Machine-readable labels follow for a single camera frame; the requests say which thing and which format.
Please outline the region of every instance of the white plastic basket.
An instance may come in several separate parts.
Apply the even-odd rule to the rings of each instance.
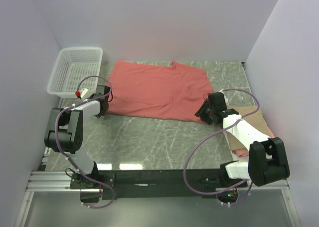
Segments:
[[[75,91],[80,81],[91,75],[99,75],[103,50],[98,47],[71,47],[60,50],[56,59],[47,92],[61,98],[77,98]],[[82,88],[95,91],[97,78],[89,78]]]

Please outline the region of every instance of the red cloth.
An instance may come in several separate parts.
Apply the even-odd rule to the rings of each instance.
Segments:
[[[109,81],[108,113],[183,121],[194,116],[213,88],[204,70],[173,61],[172,67],[117,61]]]

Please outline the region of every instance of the table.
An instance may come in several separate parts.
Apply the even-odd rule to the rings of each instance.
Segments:
[[[170,65],[168,61],[137,63]],[[240,62],[181,63],[204,69],[215,92],[225,88],[250,91]],[[102,63],[100,75],[108,77],[113,66],[114,62]],[[230,105],[254,105],[253,99],[242,92],[229,91],[226,96]],[[77,99],[63,99],[60,106],[67,107],[77,102]],[[217,130],[219,127],[215,125],[107,114],[84,122],[82,148],[98,164],[99,170],[182,169],[198,142]],[[218,135],[197,150],[188,168],[219,168],[220,164],[229,161],[232,161],[232,156],[225,136]],[[71,165],[61,154],[51,151],[46,171],[64,171],[69,167]]]

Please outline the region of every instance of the wall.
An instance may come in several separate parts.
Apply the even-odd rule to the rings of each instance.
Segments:
[[[62,48],[111,60],[245,61],[277,0],[35,0]]]
[[[267,123],[286,146],[303,226],[318,226],[319,0],[279,0],[246,62]]]
[[[32,169],[43,156],[57,98],[46,93],[59,52],[33,0],[0,0],[0,223],[13,226]]]

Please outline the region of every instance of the gray wall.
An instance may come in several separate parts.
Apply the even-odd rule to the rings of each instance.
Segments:
[[[57,98],[46,93],[59,52],[33,0],[0,0],[0,225],[12,226]]]
[[[59,45],[104,60],[245,61],[277,0],[35,0]]]
[[[319,0],[279,0],[246,62],[252,92],[285,141],[303,226],[318,226]]]

